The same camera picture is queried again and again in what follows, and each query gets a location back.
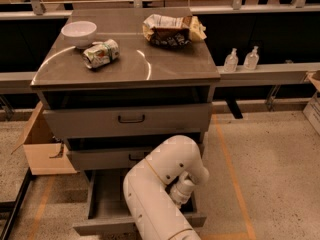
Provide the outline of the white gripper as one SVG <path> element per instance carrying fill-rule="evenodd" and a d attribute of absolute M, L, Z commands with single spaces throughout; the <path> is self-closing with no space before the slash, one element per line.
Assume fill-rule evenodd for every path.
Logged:
<path fill-rule="evenodd" d="M 192 192 L 195 189 L 195 184 L 191 180 L 187 172 L 183 172 L 176 183 L 174 183 L 170 189 L 169 196 L 174 204 L 181 208 L 186 204 L 191 197 Z"/>

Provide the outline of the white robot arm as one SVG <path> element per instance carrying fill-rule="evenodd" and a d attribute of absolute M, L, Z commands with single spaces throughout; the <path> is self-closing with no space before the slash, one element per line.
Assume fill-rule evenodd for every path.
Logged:
<path fill-rule="evenodd" d="M 142 240 L 201 240 L 180 208 L 208 181 L 197 143 L 176 135 L 126 174 L 123 193 Z"/>

